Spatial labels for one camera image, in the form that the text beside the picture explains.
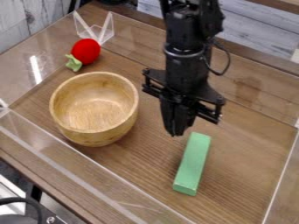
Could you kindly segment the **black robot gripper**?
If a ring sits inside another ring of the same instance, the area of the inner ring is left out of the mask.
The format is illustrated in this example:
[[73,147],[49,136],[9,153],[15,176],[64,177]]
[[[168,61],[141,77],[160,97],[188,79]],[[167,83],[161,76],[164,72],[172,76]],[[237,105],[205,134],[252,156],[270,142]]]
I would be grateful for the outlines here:
[[215,124],[220,122],[225,98],[211,87],[207,72],[147,68],[143,76],[143,91],[160,101],[163,126],[172,137],[183,135],[196,117]]

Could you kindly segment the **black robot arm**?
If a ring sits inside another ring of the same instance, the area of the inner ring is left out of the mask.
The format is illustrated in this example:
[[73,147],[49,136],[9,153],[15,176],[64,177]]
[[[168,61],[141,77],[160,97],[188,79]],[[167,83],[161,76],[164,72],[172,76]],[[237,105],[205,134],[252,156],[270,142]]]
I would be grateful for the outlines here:
[[217,123],[225,98],[208,83],[211,52],[220,47],[215,36],[223,31],[219,0],[160,0],[165,24],[163,53],[165,69],[143,70],[143,91],[160,101],[163,126],[180,136],[197,117]]

